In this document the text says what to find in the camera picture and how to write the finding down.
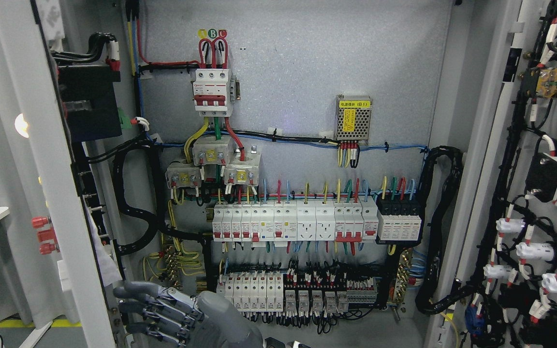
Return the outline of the dark grey robot hand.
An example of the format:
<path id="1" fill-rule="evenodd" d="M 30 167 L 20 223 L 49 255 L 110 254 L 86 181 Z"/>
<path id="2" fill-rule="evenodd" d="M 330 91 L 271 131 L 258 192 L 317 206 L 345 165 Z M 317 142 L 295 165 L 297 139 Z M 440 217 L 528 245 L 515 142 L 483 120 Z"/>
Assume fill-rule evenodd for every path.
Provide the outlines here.
<path id="1" fill-rule="evenodd" d="M 113 289 L 121 313 L 138 314 L 126 330 L 145 334 L 173 348 L 265 348 L 252 322 L 235 306 L 212 291 L 186 295 L 174 287 L 144 281 L 126 281 Z"/>

